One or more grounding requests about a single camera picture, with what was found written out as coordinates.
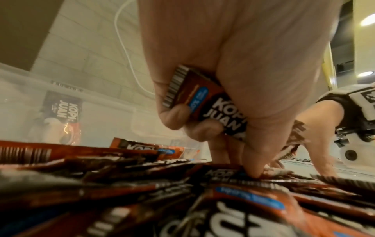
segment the white device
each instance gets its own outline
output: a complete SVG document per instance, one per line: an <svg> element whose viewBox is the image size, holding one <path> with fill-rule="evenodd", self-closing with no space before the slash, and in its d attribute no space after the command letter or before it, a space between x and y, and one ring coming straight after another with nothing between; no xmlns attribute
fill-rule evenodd
<svg viewBox="0 0 375 237"><path fill-rule="evenodd" d="M375 83L329 91L318 101L322 100L337 101L345 111L335 141L342 162L354 169L375 171Z"/></svg>

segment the round light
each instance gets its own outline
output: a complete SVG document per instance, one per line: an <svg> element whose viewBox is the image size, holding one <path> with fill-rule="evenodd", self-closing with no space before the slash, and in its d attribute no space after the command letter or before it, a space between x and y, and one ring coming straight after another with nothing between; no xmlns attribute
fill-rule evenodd
<svg viewBox="0 0 375 237"><path fill-rule="evenodd" d="M358 77L366 77L366 76L369 76L373 73L374 73L373 71L362 72L362 73L358 74Z"/></svg>
<svg viewBox="0 0 375 237"><path fill-rule="evenodd" d="M375 14L369 15L361 21L361 26L367 26L375 23Z"/></svg>

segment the yellow pole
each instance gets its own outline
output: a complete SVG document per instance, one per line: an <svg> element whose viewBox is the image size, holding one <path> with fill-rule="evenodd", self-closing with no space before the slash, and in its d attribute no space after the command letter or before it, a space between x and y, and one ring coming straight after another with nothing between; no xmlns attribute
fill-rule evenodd
<svg viewBox="0 0 375 237"><path fill-rule="evenodd" d="M331 45L328 43L324 51L323 64L321 65L328 89L337 89L336 71L333 65Z"/></svg>

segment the white cable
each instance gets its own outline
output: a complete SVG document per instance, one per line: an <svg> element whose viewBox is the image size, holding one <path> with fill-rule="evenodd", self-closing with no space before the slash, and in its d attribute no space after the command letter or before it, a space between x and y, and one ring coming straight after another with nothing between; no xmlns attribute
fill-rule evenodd
<svg viewBox="0 0 375 237"><path fill-rule="evenodd" d="M118 27L117 27L117 21L118 21L118 17L119 17L119 15L120 15L120 13L123 11L124 8L126 8L126 7L127 7L130 3L132 3L132 2L134 2L134 0L127 0L127 1L125 1L125 2L120 6L120 8L117 10L116 15L114 16L114 28L115 28L115 30L116 30L118 40L119 40L120 43L121 43L122 49L124 49L125 55L126 55L126 57L128 58L130 69L132 70L133 76L134 76L134 78L135 78L135 80L136 80L138 86L139 86L142 90L146 91L147 93L152 94L152 95L155 95L155 93L153 93L153 92L148 91L147 89L145 89L145 88L141 85L141 83L139 82L139 80L138 80L138 78L137 78L137 76L136 76L136 74L135 74L135 72L134 72L133 64L132 64L132 61L130 60L130 57L129 57L128 51L126 50L125 45L124 45L124 43L122 42L122 39L121 39L121 36L120 36L120 32L118 31Z"/></svg>

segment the clear plastic box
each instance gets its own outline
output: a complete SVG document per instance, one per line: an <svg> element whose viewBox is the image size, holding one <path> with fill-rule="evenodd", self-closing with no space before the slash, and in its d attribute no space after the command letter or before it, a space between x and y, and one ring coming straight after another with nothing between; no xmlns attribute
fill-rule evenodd
<svg viewBox="0 0 375 237"><path fill-rule="evenodd" d="M156 111L46 81L39 75L0 64L1 140L109 147L114 137L120 137L202 148L202 143L188 138L182 130L166 128ZM78 119L65 123L56 115Z"/></svg>

